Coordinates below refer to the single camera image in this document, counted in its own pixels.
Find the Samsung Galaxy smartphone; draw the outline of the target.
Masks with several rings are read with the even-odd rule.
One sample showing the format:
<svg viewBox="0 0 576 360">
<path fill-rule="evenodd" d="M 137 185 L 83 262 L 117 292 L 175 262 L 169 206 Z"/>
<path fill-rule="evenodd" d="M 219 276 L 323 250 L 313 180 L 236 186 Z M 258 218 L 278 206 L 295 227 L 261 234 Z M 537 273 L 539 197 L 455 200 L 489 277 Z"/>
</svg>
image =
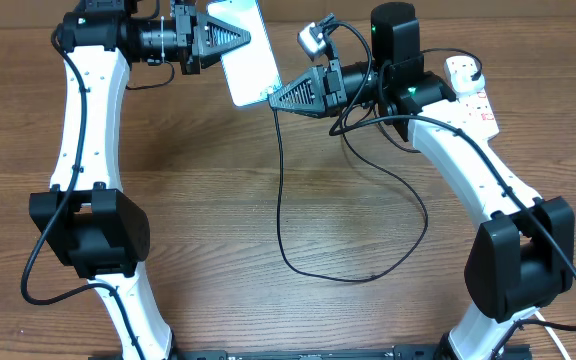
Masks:
<svg viewBox="0 0 576 360">
<path fill-rule="evenodd" d="M 207 12 L 251 35 L 248 44 L 221 57 L 234 105 L 245 107 L 266 101 L 282 87 L 282 81 L 258 1 L 213 1 L 207 4 Z"/>
</svg>

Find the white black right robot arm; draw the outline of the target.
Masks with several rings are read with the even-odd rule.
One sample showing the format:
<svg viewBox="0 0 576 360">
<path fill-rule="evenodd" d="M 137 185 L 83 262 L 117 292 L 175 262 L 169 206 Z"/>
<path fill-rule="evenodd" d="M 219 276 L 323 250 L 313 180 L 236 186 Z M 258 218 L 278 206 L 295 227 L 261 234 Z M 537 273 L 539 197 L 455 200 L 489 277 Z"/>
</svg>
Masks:
<svg viewBox="0 0 576 360">
<path fill-rule="evenodd" d="M 510 344 L 528 324 L 568 291 L 575 216 L 562 198 L 543 199 L 489 146 L 498 133 L 479 60 L 450 49 L 442 75 L 424 67 L 420 25 L 413 5 L 390 2 L 371 14 L 361 43 L 365 61 L 341 64 L 332 33 L 334 16 L 307 25 L 298 42 L 312 59 L 326 57 L 271 95 L 274 112 L 331 117 L 331 134 L 351 130 L 351 111 L 366 105 L 374 123 L 393 126 L 438 169 L 467 210 L 476 231 L 464 277 L 471 305 L 435 346 L 401 345 L 398 359 L 527 359 L 530 349 Z"/>
</svg>

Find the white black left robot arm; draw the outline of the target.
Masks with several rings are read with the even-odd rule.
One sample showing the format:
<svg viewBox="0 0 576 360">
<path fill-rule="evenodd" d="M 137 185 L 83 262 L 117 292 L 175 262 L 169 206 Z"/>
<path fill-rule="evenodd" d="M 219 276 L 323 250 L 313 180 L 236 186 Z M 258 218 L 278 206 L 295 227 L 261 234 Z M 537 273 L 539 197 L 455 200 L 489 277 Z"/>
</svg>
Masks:
<svg viewBox="0 0 576 360">
<path fill-rule="evenodd" d="M 249 44 L 246 29 L 176 1 L 169 18 L 141 17 L 134 1 L 84 0 L 51 36 L 64 62 L 67 95 L 59 158 L 49 188 L 29 199 L 39 246 L 75 270 L 101 298 L 124 359 L 180 353 L 151 289 L 146 213 L 123 191 L 120 116 L 134 64 L 197 74 Z"/>
</svg>

